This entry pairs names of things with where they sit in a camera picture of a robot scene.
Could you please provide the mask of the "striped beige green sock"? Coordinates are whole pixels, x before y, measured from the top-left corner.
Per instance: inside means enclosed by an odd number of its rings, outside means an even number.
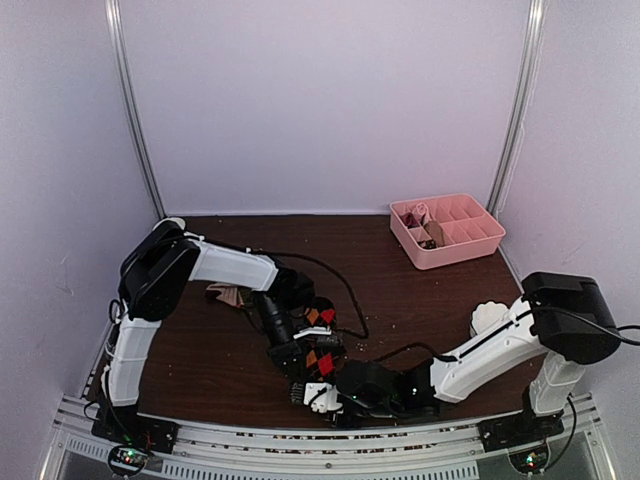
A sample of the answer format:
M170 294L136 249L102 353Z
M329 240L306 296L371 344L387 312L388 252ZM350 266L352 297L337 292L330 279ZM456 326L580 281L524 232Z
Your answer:
M236 309L252 309L252 290L226 283L211 283L206 287L205 297L211 301L222 302Z

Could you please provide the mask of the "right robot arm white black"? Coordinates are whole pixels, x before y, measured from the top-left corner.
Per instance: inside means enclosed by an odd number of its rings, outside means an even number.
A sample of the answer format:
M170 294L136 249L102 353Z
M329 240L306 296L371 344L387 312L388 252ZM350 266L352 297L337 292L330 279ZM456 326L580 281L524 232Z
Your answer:
M587 366L623 344L638 342L623 336L591 277L535 272L521 286L521 296L510 306L487 302L476 307L469 340L412 369L346 362L335 378L333 396L347 415L428 420L494 378L543 356L540 372L523 392L521 412L484 420L478 431L486 451L561 434L565 404Z

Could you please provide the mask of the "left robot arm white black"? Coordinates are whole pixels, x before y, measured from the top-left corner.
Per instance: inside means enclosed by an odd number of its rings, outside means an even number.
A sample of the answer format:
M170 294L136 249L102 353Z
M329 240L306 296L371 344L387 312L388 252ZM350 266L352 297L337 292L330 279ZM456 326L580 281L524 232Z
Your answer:
M179 427L139 414L139 385L154 336L191 281L229 288L237 306L257 312L267 355L291 380L293 401L320 414L341 409L335 377L343 332L334 307L282 257L211 243L179 218L159 222L120 267L93 435L145 453L172 452Z

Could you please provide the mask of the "argyle black red orange sock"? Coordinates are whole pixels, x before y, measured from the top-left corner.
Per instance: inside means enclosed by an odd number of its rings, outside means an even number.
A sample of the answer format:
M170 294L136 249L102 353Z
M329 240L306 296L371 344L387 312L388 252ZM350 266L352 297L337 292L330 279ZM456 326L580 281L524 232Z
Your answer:
M309 380L306 383L329 383L335 387L338 364L346 349L337 331L336 309L329 299L316 297L310 306L304 308L295 325L295 333L308 327L330 328L333 334L294 340L299 343L306 355L306 366L309 371ZM304 405L306 383L291 383L290 400L294 405Z

